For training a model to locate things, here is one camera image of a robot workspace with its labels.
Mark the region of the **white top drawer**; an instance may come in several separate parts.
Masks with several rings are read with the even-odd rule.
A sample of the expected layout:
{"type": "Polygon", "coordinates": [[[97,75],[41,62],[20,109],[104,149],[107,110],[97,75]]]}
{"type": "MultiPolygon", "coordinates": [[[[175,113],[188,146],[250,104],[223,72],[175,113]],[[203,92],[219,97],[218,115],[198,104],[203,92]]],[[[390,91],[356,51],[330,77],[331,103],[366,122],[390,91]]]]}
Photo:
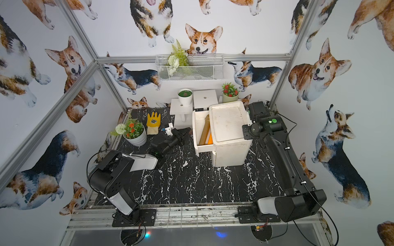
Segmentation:
{"type": "Polygon", "coordinates": [[[194,149],[197,157],[200,156],[200,153],[210,152],[214,150],[213,144],[210,145],[200,144],[200,140],[206,124],[208,126],[208,129],[210,129],[209,111],[192,112],[193,142],[194,142],[194,149]]]}

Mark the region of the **green fern white flowers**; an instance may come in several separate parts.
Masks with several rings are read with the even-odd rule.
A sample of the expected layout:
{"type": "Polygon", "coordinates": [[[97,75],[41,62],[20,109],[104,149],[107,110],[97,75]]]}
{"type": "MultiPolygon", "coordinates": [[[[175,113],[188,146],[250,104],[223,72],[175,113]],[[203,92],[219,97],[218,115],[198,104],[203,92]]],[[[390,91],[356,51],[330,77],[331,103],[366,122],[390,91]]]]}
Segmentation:
{"type": "Polygon", "coordinates": [[[169,66],[168,74],[170,76],[173,76],[178,68],[190,66],[188,53],[182,48],[178,40],[176,40],[176,45],[172,44],[172,53],[167,61],[169,66]]]}

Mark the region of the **white stepped display stand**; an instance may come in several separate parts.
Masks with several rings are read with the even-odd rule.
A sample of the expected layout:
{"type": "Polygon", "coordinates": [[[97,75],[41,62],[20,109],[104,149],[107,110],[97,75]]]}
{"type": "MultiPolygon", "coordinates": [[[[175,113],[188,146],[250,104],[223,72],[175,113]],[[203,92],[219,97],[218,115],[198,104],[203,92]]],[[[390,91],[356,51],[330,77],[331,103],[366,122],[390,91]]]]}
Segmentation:
{"type": "Polygon", "coordinates": [[[186,99],[174,98],[171,100],[170,115],[174,115],[173,126],[176,129],[192,128],[192,113],[195,109],[205,111],[212,105],[218,104],[215,90],[193,91],[186,99]]]}

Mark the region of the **white cup green top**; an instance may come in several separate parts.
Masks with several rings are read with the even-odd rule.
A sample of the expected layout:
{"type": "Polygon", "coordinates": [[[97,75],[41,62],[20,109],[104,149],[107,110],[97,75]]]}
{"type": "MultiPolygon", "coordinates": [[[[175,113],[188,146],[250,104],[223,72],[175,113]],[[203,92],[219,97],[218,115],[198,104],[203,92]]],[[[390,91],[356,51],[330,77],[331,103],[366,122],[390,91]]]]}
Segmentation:
{"type": "Polygon", "coordinates": [[[178,98],[182,105],[188,106],[192,104],[193,92],[190,89],[181,89],[178,92],[178,98]]]}

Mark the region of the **orange flower white pot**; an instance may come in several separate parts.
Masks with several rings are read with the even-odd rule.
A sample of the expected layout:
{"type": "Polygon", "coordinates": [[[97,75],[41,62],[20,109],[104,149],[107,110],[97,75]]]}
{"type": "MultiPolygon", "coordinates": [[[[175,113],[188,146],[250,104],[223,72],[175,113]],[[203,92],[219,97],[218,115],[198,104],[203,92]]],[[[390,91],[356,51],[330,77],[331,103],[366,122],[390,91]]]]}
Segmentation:
{"type": "Polygon", "coordinates": [[[133,118],[129,118],[124,124],[118,124],[110,134],[112,136],[123,136],[130,144],[136,147],[141,147],[147,142],[147,132],[144,125],[133,118]]]}

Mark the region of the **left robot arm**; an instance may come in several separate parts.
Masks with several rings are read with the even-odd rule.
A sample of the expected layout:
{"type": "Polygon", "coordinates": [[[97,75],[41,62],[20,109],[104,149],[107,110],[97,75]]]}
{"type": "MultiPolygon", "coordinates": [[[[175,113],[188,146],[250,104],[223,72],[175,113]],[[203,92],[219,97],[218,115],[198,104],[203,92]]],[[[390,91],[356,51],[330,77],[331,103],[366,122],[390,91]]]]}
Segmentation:
{"type": "Polygon", "coordinates": [[[172,129],[172,137],[159,144],[153,144],[147,154],[124,154],[117,150],[108,150],[108,154],[91,171],[87,172],[87,181],[91,188],[104,195],[116,209],[127,218],[138,219],[140,206],[126,192],[124,186],[129,173],[140,170],[160,168],[164,158],[176,146],[183,146],[191,128],[172,129]]]}

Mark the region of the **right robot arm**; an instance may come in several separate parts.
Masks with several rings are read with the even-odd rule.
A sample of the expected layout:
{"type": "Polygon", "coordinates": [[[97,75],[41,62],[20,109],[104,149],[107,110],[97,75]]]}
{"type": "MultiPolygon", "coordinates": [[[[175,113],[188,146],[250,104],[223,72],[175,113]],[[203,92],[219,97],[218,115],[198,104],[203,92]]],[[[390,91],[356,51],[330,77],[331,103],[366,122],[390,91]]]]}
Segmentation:
{"type": "Polygon", "coordinates": [[[315,215],[326,202],[322,189],[307,177],[289,141],[289,132],[279,115],[274,115],[262,102],[248,106],[251,124],[243,125],[246,140],[255,139],[272,153],[272,160],[282,175],[284,195],[257,200],[258,214],[272,214],[283,222],[315,215]]]}

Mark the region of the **gold brown microphone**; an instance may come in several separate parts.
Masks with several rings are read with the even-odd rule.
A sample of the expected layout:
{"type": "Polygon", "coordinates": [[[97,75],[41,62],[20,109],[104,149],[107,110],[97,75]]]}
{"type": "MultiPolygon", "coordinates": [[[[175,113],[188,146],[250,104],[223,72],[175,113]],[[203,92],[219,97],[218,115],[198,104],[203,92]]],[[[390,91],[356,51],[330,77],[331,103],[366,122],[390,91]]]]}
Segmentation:
{"type": "Polygon", "coordinates": [[[205,124],[199,141],[199,146],[206,145],[206,139],[208,137],[209,129],[210,129],[210,118],[209,115],[207,115],[205,117],[205,124]]]}

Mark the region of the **yellow work glove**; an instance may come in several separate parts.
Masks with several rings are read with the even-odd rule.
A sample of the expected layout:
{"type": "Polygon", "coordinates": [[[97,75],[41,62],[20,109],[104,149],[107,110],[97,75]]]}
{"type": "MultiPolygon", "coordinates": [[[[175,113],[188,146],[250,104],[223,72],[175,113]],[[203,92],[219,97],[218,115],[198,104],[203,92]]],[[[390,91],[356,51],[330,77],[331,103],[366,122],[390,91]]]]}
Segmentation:
{"type": "Polygon", "coordinates": [[[153,112],[147,114],[147,135],[157,135],[159,133],[159,127],[161,125],[161,114],[153,112]]]}

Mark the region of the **red flower pot plant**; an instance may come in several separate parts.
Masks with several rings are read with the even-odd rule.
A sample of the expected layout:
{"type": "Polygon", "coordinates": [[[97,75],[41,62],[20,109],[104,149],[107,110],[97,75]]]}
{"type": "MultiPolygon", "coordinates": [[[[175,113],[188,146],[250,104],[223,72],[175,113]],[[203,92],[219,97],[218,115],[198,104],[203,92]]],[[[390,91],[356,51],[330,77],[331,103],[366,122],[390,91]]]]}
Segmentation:
{"type": "Polygon", "coordinates": [[[237,101],[239,98],[239,91],[232,83],[224,83],[222,85],[223,103],[237,101]]]}

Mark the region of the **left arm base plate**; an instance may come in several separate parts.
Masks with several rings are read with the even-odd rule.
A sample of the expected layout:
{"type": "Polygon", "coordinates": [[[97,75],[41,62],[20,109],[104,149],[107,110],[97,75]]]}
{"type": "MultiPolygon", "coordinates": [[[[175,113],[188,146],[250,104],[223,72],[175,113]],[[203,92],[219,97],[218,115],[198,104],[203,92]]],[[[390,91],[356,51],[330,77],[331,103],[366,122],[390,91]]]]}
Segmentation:
{"type": "Polygon", "coordinates": [[[130,215],[124,215],[116,210],[113,214],[112,227],[136,227],[140,225],[140,223],[146,227],[154,226],[156,215],[156,209],[137,209],[130,215]]]}

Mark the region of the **orange microphone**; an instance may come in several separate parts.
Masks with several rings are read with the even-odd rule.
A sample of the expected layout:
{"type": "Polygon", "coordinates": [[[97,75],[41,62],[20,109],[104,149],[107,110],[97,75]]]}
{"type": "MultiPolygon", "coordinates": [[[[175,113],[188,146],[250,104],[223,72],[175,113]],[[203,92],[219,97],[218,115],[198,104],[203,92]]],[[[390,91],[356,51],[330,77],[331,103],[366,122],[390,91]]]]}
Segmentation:
{"type": "Polygon", "coordinates": [[[212,145],[212,144],[213,144],[213,139],[212,139],[211,130],[209,131],[209,136],[208,136],[208,142],[207,142],[207,144],[208,144],[208,145],[212,145]]]}

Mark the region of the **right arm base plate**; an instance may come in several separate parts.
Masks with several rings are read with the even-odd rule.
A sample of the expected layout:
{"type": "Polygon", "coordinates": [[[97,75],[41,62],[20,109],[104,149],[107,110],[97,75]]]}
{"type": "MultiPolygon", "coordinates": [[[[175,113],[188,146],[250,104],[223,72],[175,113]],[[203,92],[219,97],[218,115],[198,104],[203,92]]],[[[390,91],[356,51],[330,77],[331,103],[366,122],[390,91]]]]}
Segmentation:
{"type": "Polygon", "coordinates": [[[237,218],[241,224],[281,222],[281,219],[277,215],[260,213],[254,206],[238,207],[235,218],[237,218]]]}

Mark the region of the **white drawer cabinet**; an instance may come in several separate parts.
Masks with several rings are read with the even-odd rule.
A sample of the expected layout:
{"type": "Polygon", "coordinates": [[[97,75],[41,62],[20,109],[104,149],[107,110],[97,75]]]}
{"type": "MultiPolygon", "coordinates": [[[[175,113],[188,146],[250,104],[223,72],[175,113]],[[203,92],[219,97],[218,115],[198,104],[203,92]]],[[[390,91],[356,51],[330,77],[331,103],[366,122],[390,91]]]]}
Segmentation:
{"type": "Polygon", "coordinates": [[[212,165],[216,168],[243,165],[252,144],[243,134],[242,127],[251,124],[243,103],[212,105],[209,118],[214,147],[212,165]]]}

